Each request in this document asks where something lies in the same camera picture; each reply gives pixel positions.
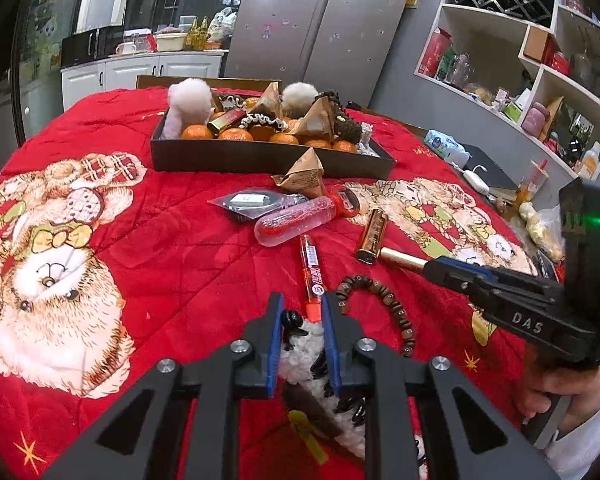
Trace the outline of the person's right hand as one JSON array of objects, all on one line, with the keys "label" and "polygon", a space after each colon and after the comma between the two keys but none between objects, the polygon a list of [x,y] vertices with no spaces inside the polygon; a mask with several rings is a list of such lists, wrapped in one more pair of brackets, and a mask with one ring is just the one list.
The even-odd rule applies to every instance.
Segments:
[{"label": "person's right hand", "polygon": [[524,378],[517,408],[524,417],[544,414],[550,409],[550,394],[570,396],[571,402],[558,425],[561,434],[582,426],[600,410],[600,366],[596,370],[550,370],[539,361],[533,344],[524,350]]}]

